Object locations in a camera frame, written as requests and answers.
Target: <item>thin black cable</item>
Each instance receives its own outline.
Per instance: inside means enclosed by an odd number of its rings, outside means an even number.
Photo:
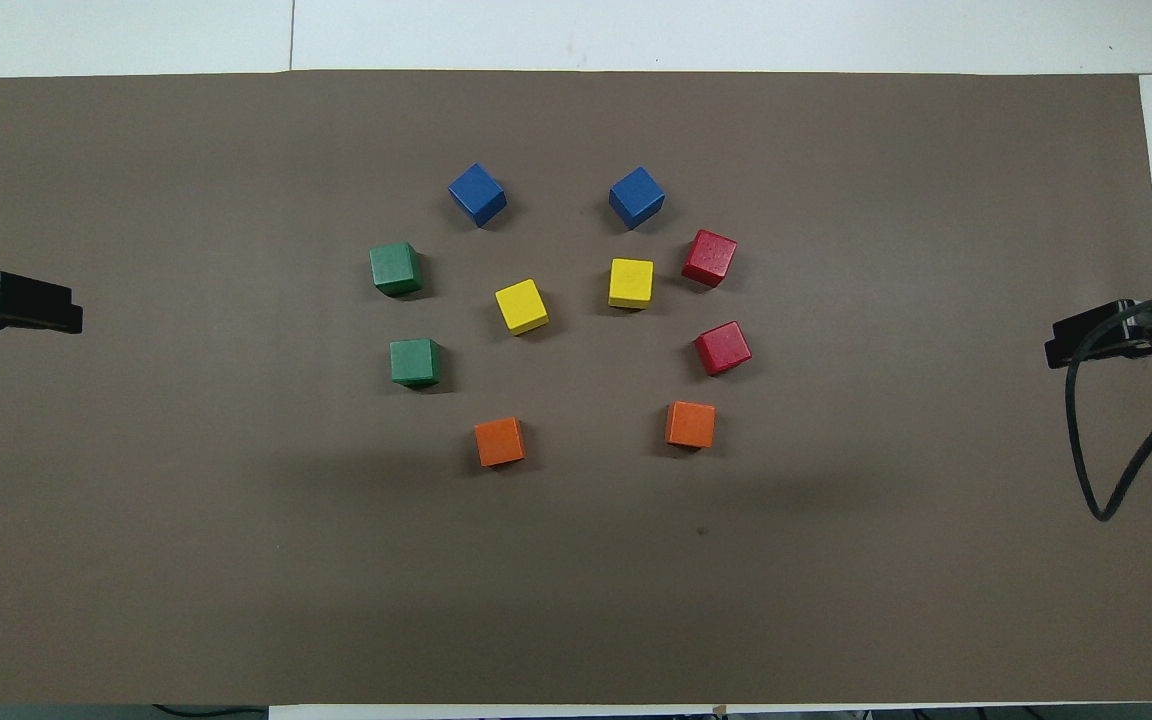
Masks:
[[[270,713],[268,707],[223,707],[220,710],[204,710],[198,712],[191,712],[188,710],[177,710],[174,707],[168,707],[165,705],[154,705],[157,710],[166,712],[168,715],[175,717],[225,717],[225,715],[247,715],[248,712],[255,712],[255,714],[265,717]]]
[[[1123,475],[1119,478],[1114,492],[1111,493],[1111,500],[1105,503],[1105,507],[1101,507],[1100,502],[1096,500],[1092,482],[1087,478],[1087,464],[1083,460],[1083,442],[1078,437],[1078,410],[1076,410],[1074,402],[1074,388],[1078,381],[1078,365],[1087,358],[1092,346],[1100,341],[1105,333],[1111,332],[1121,323],[1137,314],[1149,313],[1149,311],[1152,311],[1152,300],[1129,306],[1127,310],[1111,316],[1105,323],[1096,325],[1096,328],[1092,328],[1092,332],[1089,332],[1087,336],[1083,338],[1083,342],[1079,342],[1078,348],[1074,350],[1074,356],[1069,361],[1069,370],[1064,373],[1064,423],[1069,427],[1069,448],[1074,455],[1074,471],[1078,475],[1078,484],[1083,488],[1083,500],[1087,501],[1087,509],[1092,511],[1093,518],[1100,520],[1102,523],[1112,518],[1119,510],[1126,492],[1132,486],[1144,461],[1149,460],[1149,454],[1152,452],[1152,429],[1132,455],[1132,460],[1128,462],[1128,467],[1123,469]]]

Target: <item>brown surface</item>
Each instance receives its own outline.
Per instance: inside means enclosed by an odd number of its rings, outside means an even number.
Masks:
[[[637,164],[668,200],[626,232]],[[702,225],[741,243],[713,291]],[[417,300],[370,286],[403,240]],[[0,81],[0,268],[88,308],[0,333],[0,702],[1152,698],[1152,460],[1096,523],[1043,365],[1152,295],[1132,77]],[[730,319],[755,359],[707,378]],[[389,382],[425,336],[444,382]],[[1152,363],[1085,382],[1107,483]],[[713,448],[664,442],[675,397]],[[529,457],[483,469],[505,415]]]

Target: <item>black mechanical device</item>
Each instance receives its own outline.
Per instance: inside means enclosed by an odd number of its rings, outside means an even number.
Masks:
[[[0,270],[0,331],[33,328],[77,334],[83,332],[83,309],[70,300],[68,287]]]
[[[1152,452],[1152,429],[1128,461],[1119,482],[1104,506],[1096,500],[1087,465],[1083,460],[1083,442],[1078,434],[1078,411],[1074,403],[1074,388],[1083,361],[1105,357],[1146,357],[1152,355],[1152,300],[1115,300],[1105,305],[1064,318],[1052,325],[1052,340],[1044,346],[1047,366],[1068,367],[1064,372],[1064,423],[1069,429],[1069,447],[1074,455],[1074,472],[1078,475],[1083,500],[1094,518],[1106,521],[1114,516],[1123,497]]]

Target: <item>wooden block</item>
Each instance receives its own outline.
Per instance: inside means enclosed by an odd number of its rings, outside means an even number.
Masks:
[[[523,460],[522,426],[517,418],[502,418],[473,425],[473,439],[479,444],[479,462],[484,468]]]
[[[732,370],[753,357],[745,342],[745,333],[740,332],[740,325],[736,323],[718,325],[712,331],[700,333],[695,346],[700,355],[700,364],[711,376]]]
[[[713,406],[677,400],[669,406],[664,422],[664,439],[669,445],[684,447],[710,447],[714,445],[714,419],[718,410]]]
[[[505,189],[477,162],[470,165],[461,177],[447,185],[452,198],[465,211],[477,227],[488,223],[500,210],[505,210]]]
[[[396,242],[393,245],[372,247],[371,282],[385,295],[403,295],[417,291],[424,286],[420,279],[420,260],[411,243]]]
[[[545,304],[540,301],[540,290],[531,278],[498,290],[497,304],[500,306],[503,325],[513,334],[535,331],[550,321],[550,314],[545,313]]]
[[[389,379],[407,387],[429,387],[444,379],[439,346],[429,338],[389,342]]]
[[[612,260],[612,283],[607,304],[643,310],[652,302],[652,260]]]
[[[708,287],[718,287],[727,278],[727,268],[732,265],[735,252],[735,240],[704,229],[696,232],[691,250],[687,251],[687,260],[682,264],[682,276]]]
[[[607,202],[616,210],[627,229],[634,229],[643,220],[657,214],[664,205],[664,190],[644,168],[635,168],[608,192]]]

